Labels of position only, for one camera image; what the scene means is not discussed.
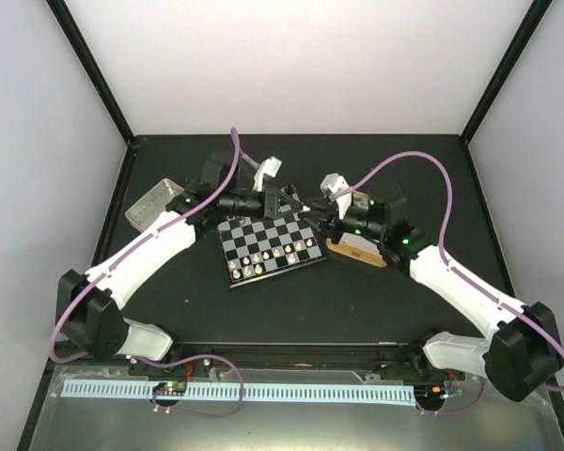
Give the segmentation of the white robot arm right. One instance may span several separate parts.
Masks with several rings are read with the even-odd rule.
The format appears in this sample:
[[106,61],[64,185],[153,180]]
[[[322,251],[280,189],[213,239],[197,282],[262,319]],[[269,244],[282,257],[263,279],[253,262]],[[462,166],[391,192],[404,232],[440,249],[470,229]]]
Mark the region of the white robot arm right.
[[510,297],[443,254],[410,224],[400,191],[322,191],[321,198],[305,202],[304,211],[319,215],[319,229],[330,242],[354,235],[374,243],[388,267],[433,291],[479,331],[479,337],[439,332],[427,338],[408,356],[415,376],[428,379],[440,369],[455,369],[483,377],[504,397],[521,401],[564,367],[553,312]]

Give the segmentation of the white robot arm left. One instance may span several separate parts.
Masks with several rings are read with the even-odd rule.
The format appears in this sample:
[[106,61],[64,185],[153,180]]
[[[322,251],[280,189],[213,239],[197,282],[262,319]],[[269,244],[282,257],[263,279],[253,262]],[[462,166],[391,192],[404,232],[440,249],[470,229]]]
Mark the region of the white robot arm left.
[[166,201],[138,237],[86,272],[70,270],[61,276],[57,298],[68,305],[51,334],[53,362],[65,364],[85,356],[102,361],[121,355],[149,360],[163,375],[181,368],[183,353],[173,346],[168,332],[124,318],[122,311],[135,292],[229,216],[273,220],[309,210],[289,188],[264,183],[281,164],[274,157],[260,165],[252,188],[237,187],[240,159],[239,152],[232,158],[212,154],[201,178]]

